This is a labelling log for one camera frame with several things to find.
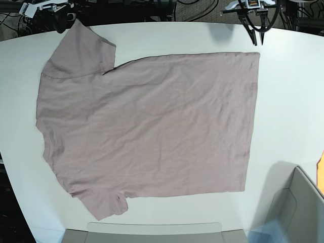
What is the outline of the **grey cardboard box right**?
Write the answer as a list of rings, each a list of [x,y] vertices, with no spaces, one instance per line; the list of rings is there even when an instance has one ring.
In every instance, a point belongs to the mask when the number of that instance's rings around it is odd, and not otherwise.
[[[275,194],[266,222],[271,242],[323,242],[323,194],[300,166]]]

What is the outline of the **blue item bottom right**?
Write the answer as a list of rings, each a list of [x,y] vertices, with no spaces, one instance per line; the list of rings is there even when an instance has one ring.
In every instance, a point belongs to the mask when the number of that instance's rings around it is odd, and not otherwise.
[[[270,220],[259,228],[247,233],[248,242],[252,243],[275,243],[282,242],[284,228],[278,220]]]

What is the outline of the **pink T-shirt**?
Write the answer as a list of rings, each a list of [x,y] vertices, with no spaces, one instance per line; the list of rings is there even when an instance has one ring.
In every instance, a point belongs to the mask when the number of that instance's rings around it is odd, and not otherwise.
[[[127,198],[244,191],[260,54],[115,52],[76,20],[42,70],[36,127],[60,185],[98,220]]]

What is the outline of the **orange item right edge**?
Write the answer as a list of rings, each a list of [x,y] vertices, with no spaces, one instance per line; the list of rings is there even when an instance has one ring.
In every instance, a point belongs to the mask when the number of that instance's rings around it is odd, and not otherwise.
[[[317,163],[316,169],[316,184],[320,191],[323,191],[324,187],[324,161],[323,161],[324,154],[322,154],[320,160]]]

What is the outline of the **grey tray bottom edge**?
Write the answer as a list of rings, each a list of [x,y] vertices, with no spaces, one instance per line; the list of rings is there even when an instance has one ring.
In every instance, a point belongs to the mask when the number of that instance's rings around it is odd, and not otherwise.
[[[67,229],[62,242],[247,242],[242,229],[223,231],[221,223],[138,225],[88,223]]]

